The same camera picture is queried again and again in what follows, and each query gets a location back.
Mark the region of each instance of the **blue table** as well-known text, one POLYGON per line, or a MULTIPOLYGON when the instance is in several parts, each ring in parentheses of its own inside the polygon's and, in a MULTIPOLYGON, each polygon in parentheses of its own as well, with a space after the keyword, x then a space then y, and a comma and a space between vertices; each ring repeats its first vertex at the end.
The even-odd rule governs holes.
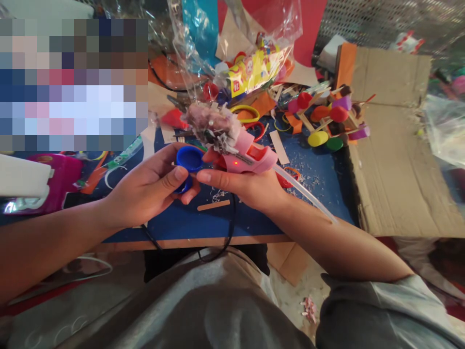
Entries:
MULTIPOLYGON (((261 120, 265 125, 270 123, 267 134, 259 143, 270 145, 268 133, 274 130, 272 119, 261 120)), ((349 169, 348 151, 343 148, 339 152, 329 153, 325 146, 310 148, 307 144, 309 132, 292 135, 291 131, 280 132, 281 140, 290 160, 290 166, 295 167, 304 177, 303 184, 337 217, 358 225, 357 208, 352 184, 352 172, 349 169)), ((155 137, 155 150, 164 146, 161 130, 155 137)), ((32 152, 17 152, 15 156, 27 158, 32 152)), ((127 163, 128 169, 134 168, 141 160, 143 151, 137 152, 127 163)), ((84 171, 91 171, 95 162, 86 164, 84 171)), ((118 169, 108 178, 114 187, 125 175, 126 170, 118 169)), ((302 195, 294 190, 298 197, 302 195)), ((92 197, 95 199, 108 195, 110 189, 103 180, 95 189, 92 197)), ((218 190, 202 185, 200 194, 185 206, 175 202, 165 212, 151 219, 148 228, 163 248, 200 247, 207 245, 223 245, 228 235, 229 221, 232 218, 233 206, 217 207, 206 211, 198 211, 197 207, 212 202, 218 190)), ((229 199, 231 194, 225 194, 222 200, 229 199)), ((237 202, 235 229, 232 244, 267 243, 288 241, 288 238, 266 216, 252 210, 241 202, 237 202)), ((28 217, 0 217, 0 224, 7 224, 28 217)), ((151 249, 153 245, 141 229, 125 229, 104 241, 96 251, 122 251, 151 249)))

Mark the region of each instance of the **green bottle cap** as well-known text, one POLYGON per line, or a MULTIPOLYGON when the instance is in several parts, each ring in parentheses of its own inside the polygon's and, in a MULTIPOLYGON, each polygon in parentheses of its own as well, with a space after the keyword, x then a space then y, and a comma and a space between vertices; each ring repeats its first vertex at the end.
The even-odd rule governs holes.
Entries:
POLYGON ((339 137, 333 137, 326 142, 326 146, 330 151, 335 152, 344 146, 344 142, 339 137))

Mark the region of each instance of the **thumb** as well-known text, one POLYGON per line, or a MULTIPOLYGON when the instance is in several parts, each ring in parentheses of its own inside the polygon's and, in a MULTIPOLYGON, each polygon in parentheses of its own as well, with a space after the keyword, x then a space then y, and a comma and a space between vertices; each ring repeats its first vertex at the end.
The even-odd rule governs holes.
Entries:
POLYGON ((181 186, 188 175, 189 172, 184 167, 176 166, 158 182, 155 182, 152 185, 152 190, 156 195, 167 197, 181 186))
POLYGON ((197 180, 212 187, 240 194, 244 187, 244 176, 219 170, 201 170, 197 180))

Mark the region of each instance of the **sleeve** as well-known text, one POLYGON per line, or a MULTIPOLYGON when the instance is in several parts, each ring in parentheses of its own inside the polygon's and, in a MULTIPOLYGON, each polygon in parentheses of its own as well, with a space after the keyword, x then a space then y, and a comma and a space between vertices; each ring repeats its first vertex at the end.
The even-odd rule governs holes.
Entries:
POLYGON ((417 275, 395 283, 341 282, 327 274, 316 347, 464 348, 441 301, 417 275))

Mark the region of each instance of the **person's left hand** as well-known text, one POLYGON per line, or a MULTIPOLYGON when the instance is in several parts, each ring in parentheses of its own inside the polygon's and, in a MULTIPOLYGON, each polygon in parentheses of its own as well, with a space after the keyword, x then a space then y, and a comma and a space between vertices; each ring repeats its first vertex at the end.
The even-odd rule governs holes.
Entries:
POLYGON ((193 176, 192 188, 183 194, 173 193, 186 180, 189 172, 181 166, 173 166, 178 150, 185 143, 172 143, 157 151, 129 172, 116 188, 101 200, 102 219, 113 229, 141 225, 163 212, 174 199, 184 205, 200 191, 199 182, 193 176))

